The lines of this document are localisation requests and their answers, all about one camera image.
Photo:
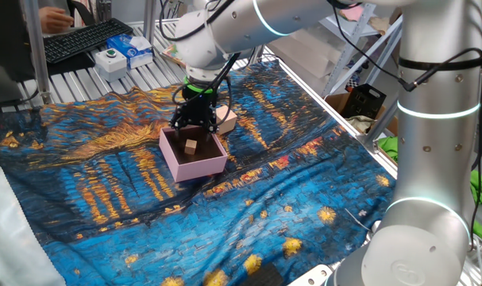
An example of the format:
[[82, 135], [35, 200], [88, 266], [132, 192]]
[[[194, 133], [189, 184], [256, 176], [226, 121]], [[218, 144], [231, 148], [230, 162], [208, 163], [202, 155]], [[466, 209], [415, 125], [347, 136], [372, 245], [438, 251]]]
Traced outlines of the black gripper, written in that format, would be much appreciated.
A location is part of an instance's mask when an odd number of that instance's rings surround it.
[[174, 112], [169, 126], [179, 131], [184, 123], [206, 123], [206, 131], [218, 132], [218, 118], [213, 114], [212, 107], [216, 106], [217, 92], [212, 89], [195, 91], [185, 87], [182, 91], [185, 103]]

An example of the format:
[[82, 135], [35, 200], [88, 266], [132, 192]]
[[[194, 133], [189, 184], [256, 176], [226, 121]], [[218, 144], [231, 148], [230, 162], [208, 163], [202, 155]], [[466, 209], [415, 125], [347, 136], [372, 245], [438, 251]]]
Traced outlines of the person's hand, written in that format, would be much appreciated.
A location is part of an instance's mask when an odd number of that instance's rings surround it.
[[39, 18], [42, 32], [47, 34], [65, 32], [74, 23], [74, 18], [67, 15], [65, 10], [51, 6], [40, 8]]

